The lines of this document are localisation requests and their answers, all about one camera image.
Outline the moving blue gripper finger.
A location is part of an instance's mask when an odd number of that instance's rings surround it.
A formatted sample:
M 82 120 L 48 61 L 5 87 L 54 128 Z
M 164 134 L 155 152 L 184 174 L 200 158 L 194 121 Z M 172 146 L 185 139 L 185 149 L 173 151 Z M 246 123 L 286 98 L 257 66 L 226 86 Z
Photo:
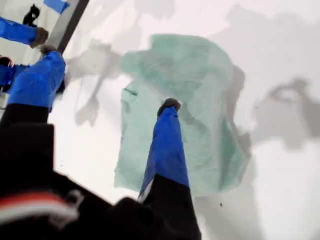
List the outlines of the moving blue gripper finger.
M 66 63 L 52 45 L 41 45 L 39 51 L 41 58 L 13 80 L 1 125 L 48 122 L 53 101 L 64 80 Z

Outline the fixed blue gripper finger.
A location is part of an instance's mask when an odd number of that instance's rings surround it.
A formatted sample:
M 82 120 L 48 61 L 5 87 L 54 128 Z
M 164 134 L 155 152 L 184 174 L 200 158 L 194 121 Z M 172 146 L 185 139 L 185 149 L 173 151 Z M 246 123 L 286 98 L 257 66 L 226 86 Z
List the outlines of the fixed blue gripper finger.
M 178 116 L 180 103 L 164 101 L 157 112 L 139 201 L 174 224 L 196 225 Z
M 0 37 L 36 48 L 47 41 L 49 32 L 42 27 L 32 27 L 1 17 Z

